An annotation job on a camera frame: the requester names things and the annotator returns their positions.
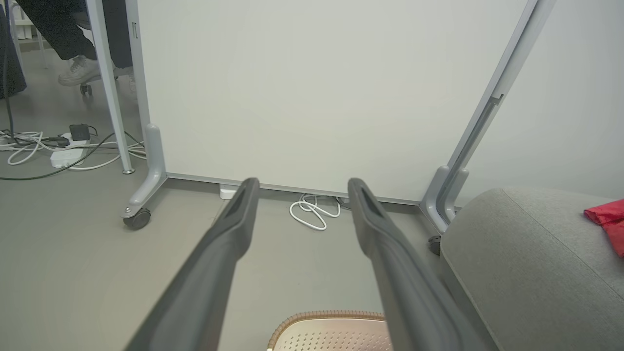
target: white sneaker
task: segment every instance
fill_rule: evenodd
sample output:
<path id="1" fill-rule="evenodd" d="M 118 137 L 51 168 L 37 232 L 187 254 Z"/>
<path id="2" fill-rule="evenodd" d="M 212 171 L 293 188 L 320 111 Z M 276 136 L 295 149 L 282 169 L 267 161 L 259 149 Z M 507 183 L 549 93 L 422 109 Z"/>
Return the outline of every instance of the white sneaker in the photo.
<path id="1" fill-rule="evenodd" d="M 59 84 L 67 87 L 77 86 L 99 75 L 100 66 L 98 66 L 97 60 L 78 55 L 74 58 L 74 63 L 69 71 L 59 74 Z"/>

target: power strip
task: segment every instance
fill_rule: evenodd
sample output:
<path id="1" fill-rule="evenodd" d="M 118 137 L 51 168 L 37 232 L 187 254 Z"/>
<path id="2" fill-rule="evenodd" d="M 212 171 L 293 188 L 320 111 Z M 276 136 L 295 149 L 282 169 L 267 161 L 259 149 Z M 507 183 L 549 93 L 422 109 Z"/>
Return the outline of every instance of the power strip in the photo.
<path id="1" fill-rule="evenodd" d="M 90 141 L 89 140 L 80 140 L 74 141 L 72 139 L 71 133 L 65 133 L 61 135 L 62 137 L 69 140 L 69 146 L 76 145 L 86 145 Z M 79 159 L 84 157 L 85 149 L 70 149 L 64 151 L 54 151 L 52 156 L 50 156 L 50 161 L 52 162 L 52 167 L 59 169 L 63 167 L 67 167 L 72 163 L 78 161 Z"/>
<path id="2" fill-rule="evenodd" d="M 12 140 L 10 137 L 8 136 L 1 136 L 0 137 L 0 151 L 11 151 L 13 150 L 13 146 L 7 146 L 9 144 L 12 144 Z"/>

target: white cable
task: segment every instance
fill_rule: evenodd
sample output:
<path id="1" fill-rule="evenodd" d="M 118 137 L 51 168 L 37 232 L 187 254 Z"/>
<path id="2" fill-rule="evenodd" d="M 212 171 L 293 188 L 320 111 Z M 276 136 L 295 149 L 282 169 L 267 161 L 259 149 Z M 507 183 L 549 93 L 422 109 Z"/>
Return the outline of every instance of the white cable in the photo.
<path id="1" fill-rule="evenodd" d="M 312 195 L 312 194 L 302 194 L 301 197 L 299 198 L 299 201 L 295 201 L 292 205 L 290 205 L 290 216 L 292 216 L 292 218 L 294 218 L 297 222 L 305 225 L 308 228 L 312 228 L 314 230 L 325 230 L 327 229 L 327 223 L 325 222 L 325 220 L 321 217 L 321 215 L 317 212 L 320 211 L 322 214 L 327 215 L 329 217 L 332 218 L 338 218 L 338 216 L 340 215 L 340 204 L 338 203 L 338 201 L 336 201 L 337 205 L 338 205 L 338 213 L 337 214 L 331 214 L 327 211 L 325 211 L 324 209 L 320 208 L 318 206 L 318 196 L 319 195 Z M 309 197 L 314 197 L 314 204 L 311 202 L 306 201 L 307 198 Z M 299 217 L 295 216 L 295 214 L 293 213 L 293 207 L 299 205 L 299 208 L 305 212 L 312 212 L 316 218 L 318 218 L 321 223 L 323 223 L 322 227 L 317 227 L 315 225 L 312 225 L 308 222 L 306 222 L 303 219 L 300 219 Z"/>
<path id="2" fill-rule="evenodd" d="M 13 152 L 10 156 L 9 159 L 7 160 L 7 163 L 11 166 L 16 166 L 19 164 L 22 164 L 26 161 L 28 161 L 37 151 L 42 150 L 42 149 L 47 149 L 50 151 L 64 151 L 64 150 L 71 150 L 71 149 L 75 149 L 77 147 L 80 148 L 85 148 L 85 146 L 98 146 L 99 144 L 84 144 L 84 145 L 74 145 L 74 146 L 68 146 L 68 147 L 58 147 L 58 148 L 54 148 L 54 147 L 49 147 L 47 145 L 45 145 L 42 140 L 43 140 L 43 132 L 24 132 L 24 133 L 19 133 L 14 135 L 15 139 L 19 139 L 22 141 L 28 141 L 28 142 L 35 142 L 37 143 L 37 145 L 33 146 L 33 145 L 27 145 L 27 146 L 23 146 L 20 147 L 16 142 L 14 143 L 10 143 L 10 144 L 0 144 L 0 151 L 15 151 Z M 2 138 L 5 139 L 10 139 L 11 136 L 8 133 L 5 133 L 3 131 L 0 131 L 0 140 L 2 140 Z M 115 144 L 117 145 L 116 141 L 109 141 L 109 142 L 105 142 L 100 146 L 103 145 L 110 145 L 110 144 Z M 145 151 L 141 150 L 143 149 L 143 145 L 136 143 L 136 144 L 132 144 L 128 146 L 128 152 L 130 155 L 137 157 L 139 159 L 143 159 L 143 160 L 147 160 L 147 157 L 145 156 L 146 153 Z M 13 162 L 12 160 L 19 155 L 22 152 L 26 152 L 26 151 L 30 151 L 31 153 L 26 156 L 25 158 Z M 115 156 L 113 159 L 108 160 L 107 162 L 103 163 L 103 164 L 99 164 L 97 166 L 92 166 L 92 167 L 71 167 L 70 170 L 72 171 L 91 171 L 92 169 L 98 169 L 100 167 L 104 167 L 106 165 L 109 165 L 113 162 L 115 162 L 117 159 L 119 159 L 120 156 L 117 155 Z"/>

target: black cable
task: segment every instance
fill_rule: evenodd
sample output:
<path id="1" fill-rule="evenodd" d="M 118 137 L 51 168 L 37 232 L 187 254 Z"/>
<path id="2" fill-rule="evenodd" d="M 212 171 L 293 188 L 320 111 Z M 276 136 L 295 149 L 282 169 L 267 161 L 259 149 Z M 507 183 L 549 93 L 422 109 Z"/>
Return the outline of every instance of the black cable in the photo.
<path id="1" fill-rule="evenodd" d="M 4 90 L 4 100 L 6 101 L 6 112 L 9 114 L 9 131 L 13 137 L 13 116 L 11 115 L 11 105 L 9 104 L 9 89 L 6 86 L 8 75 L 7 66 L 9 65 L 9 43 L 11 42 L 11 12 L 9 11 L 9 0 L 4 0 L 4 8 L 6 13 L 6 47 L 4 48 L 4 57 L 2 59 L 2 89 Z"/>
<path id="2" fill-rule="evenodd" d="M 0 137 L 2 137 L 2 136 L 9 136 L 9 137 L 11 137 L 11 132 L 8 129 L 5 129 L 5 130 L 0 131 L 0 132 L 2 132 L 2 134 L 0 134 Z M 15 135 L 16 134 L 19 135 L 19 136 L 27 136 L 27 137 L 32 138 L 32 139 L 34 137 L 30 136 L 28 134 L 24 134 L 24 133 L 18 133 L 18 132 L 13 133 L 13 136 L 10 138 L 10 141 L 13 141 L 14 143 L 16 143 L 17 146 L 29 146 L 29 145 L 37 144 L 36 141 L 25 141 L 23 139 L 20 139 L 20 141 L 25 142 L 25 144 L 18 144 L 15 141 Z M 57 147 L 58 146 L 58 144 L 46 144 L 46 143 L 50 143 L 50 142 L 52 142 L 52 140 L 50 140 L 50 138 L 43 138 L 43 139 L 41 139 L 41 144 L 44 144 L 44 145 L 49 146 L 49 147 Z"/>
<path id="3" fill-rule="evenodd" d="M 115 146 L 100 146 L 100 147 L 97 147 L 95 145 L 93 145 L 93 146 L 88 146 L 88 145 L 74 146 L 74 147 L 72 147 L 72 150 L 73 149 L 114 149 L 114 150 L 119 150 L 119 148 L 115 147 Z"/>
<path id="4" fill-rule="evenodd" d="M 128 133 L 128 132 L 124 132 L 124 133 L 125 133 L 125 135 L 129 136 L 130 139 L 134 140 L 134 142 L 136 142 L 138 145 L 141 145 L 141 146 L 145 147 L 145 144 L 143 142 L 138 141 L 135 137 L 131 136 L 130 133 Z"/>
<path id="5" fill-rule="evenodd" d="M 343 208 L 351 210 L 351 205 L 346 203 L 342 197 L 336 197 L 336 201 L 338 201 L 338 204 L 342 206 Z"/>
<path id="6" fill-rule="evenodd" d="M 91 151 L 89 151 L 83 158 L 79 159 L 78 161 L 72 163 L 71 165 L 67 166 L 67 167 L 63 167 L 61 169 L 58 169 L 52 173 L 48 173 L 48 174 L 44 174 L 44 175 L 38 175 L 37 177 L 28 177 L 28 178 L 7 178 L 7 177 L 0 177 L 0 180 L 34 180 L 34 179 L 41 179 L 41 178 L 45 178 L 45 177 L 49 177 L 49 176 L 53 176 L 54 174 L 57 173 L 61 173 L 62 171 L 66 170 L 66 169 L 70 169 L 71 167 L 74 167 L 75 165 L 77 165 L 78 163 L 84 161 L 84 159 L 86 159 L 87 157 L 89 157 L 91 154 L 93 154 L 95 152 L 95 150 L 99 149 L 100 147 L 102 147 L 102 144 L 108 140 L 110 137 L 114 136 L 115 133 L 110 133 L 109 136 L 105 137 L 104 139 L 102 139 L 102 141 L 100 141 L 100 144 L 98 144 L 96 147 L 94 147 Z"/>

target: gray floor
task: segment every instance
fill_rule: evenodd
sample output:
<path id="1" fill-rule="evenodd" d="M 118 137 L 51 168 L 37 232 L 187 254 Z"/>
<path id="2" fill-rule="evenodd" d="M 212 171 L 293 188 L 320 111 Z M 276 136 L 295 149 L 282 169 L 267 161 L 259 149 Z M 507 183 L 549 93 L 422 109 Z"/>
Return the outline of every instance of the gray floor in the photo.
<path id="1" fill-rule="evenodd" d="M 87 123 L 101 135 L 110 133 L 101 82 L 93 84 L 93 98 L 83 98 L 77 87 L 58 86 L 56 76 L 67 63 L 51 50 L 47 54 L 55 58 L 50 69 L 42 68 L 37 51 L 24 53 L 29 88 L 11 99 L 16 129 L 55 135 L 69 124 Z M 125 126 L 140 137 L 125 77 L 118 87 Z M 110 157 L 98 152 L 85 166 Z M 132 175 L 122 175 L 116 162 L 40 180 L 0 180 L 0 350 L 122 350 L 224 206 L 216 184 L 168 180 L 149 204 L 151 223 L 133 232 L 119 218 L 146 175 L 145 162 L 133 162 Z M 50 171 L 46 152 L 21 166 L 0 159 L 3 176 Z M 297 199 L 288 192 L 261 193 L 251 247 L 236 268 L 220 350 L 263 350 L 275 327 L 298 312 L 381 312 L 350 212 L 327 219 L 328 230 L 316 232 L 288 215 Z M 437 271 L 438 258 L 426 249 L 432 227 L 418 208 L 386 208 Z"/>

